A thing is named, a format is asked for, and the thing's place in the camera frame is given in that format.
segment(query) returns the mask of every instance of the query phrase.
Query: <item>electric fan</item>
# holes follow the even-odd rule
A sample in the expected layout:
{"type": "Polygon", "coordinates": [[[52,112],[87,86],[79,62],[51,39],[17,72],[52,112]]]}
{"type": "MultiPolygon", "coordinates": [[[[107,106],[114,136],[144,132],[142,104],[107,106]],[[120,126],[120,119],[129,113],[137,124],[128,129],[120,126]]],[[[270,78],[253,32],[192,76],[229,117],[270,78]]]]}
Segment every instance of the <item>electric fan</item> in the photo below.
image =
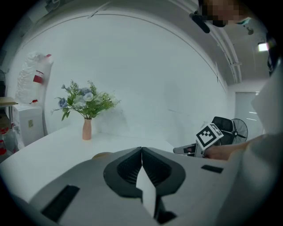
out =
{"type": "Polygon", "coordinates": [[[234,118],[231,120],[233,122],[233,132],[234,140],[232,144],[243,143],[248,138],[248,127],[243,120],[234,118]]]}

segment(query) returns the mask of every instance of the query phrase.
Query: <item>white flower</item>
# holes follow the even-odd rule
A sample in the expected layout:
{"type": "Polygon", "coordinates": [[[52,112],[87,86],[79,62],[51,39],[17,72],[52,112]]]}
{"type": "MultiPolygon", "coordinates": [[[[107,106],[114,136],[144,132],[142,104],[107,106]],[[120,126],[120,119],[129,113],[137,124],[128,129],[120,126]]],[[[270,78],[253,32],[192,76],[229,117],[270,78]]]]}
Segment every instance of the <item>white flower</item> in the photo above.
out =
{"type": "Polygon", "coordinates": [[[73,105],[76,109],[84,108],[86,106],[86,102],[82,95],[78,95],[75,97],[73,105]]]}
{"type": "Polygon", "coordinates": [[[92,101],[92,99],[93,99],[93,94],[92,93],[87,93],[84,97],[83,97],[83,99],[85,100],[85,101],[92,101]]]}
{"type": "Polygon", "coordinates": [[[118,104],[118,100],[116,99],[116,97],[113,94],[109,94],[109,98],[110,101],[114,104],[117,105],[118,104]]]}
{"type": "Polygon", "coordinates": [[[118,102],[119,102],[116,98],[111,99],[111,101],[112,101],[112,103],[113,103],[114,105],[117,105],[117,104],[118,104],[118,102]]]}
{"type": "Polygon", "coordinates": [[[99,103],[103,102],[103,94],[98,94],[96,96],[96,101],[99,102],[99,103]]]}

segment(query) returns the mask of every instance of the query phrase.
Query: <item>red label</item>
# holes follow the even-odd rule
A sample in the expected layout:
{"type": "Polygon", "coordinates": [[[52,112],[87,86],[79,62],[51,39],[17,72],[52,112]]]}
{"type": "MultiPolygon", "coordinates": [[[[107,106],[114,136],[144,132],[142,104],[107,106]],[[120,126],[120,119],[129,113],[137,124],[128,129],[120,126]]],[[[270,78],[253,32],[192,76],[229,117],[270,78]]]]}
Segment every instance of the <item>red label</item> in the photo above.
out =
{"type": "Polygon", "coordinates": [[[7,150],[6,150],[6,149],[4,149],[4,148],[0,148],[0,155],[5,154],[6,152],[7,152],[7,150]]]}
{"type": "Polygon", "coordinates": [[[42,77],[40,77],[40,76],[38,76],[38,75],[35,75],[35,76],[34,76],[34,82],[35,82],[35,83],[40,83],[40,84],[42,84],[43,79],[42,79],[42,77]]]}

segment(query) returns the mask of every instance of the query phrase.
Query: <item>pink vase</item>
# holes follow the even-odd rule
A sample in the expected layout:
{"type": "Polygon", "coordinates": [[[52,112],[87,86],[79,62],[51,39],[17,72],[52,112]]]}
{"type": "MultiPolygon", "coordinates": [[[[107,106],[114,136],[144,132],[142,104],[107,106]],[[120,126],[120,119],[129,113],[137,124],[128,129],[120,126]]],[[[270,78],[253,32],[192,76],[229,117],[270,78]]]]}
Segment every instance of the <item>pink vase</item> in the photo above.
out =
{"type": "Polygon", "coordinates": [[[84,119],[83,139],[89,140],[91,138],[92,138],[92,120],[91,119],[84,119]]]}

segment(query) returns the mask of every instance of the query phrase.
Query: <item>human hand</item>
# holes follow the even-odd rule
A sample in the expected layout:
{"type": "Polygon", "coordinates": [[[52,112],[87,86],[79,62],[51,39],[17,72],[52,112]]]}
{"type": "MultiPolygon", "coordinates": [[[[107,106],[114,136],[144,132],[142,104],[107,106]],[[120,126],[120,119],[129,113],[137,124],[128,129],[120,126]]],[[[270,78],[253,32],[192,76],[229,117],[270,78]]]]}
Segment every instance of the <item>human hand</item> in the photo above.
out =
{"type": "Polygon", "coordinates": [[[205,150],[204,157],[219,160],[228,160],[232,152],[233,149],[231,149],[231,147],[229,147],[228,145],[211,146],[205,150]]]}

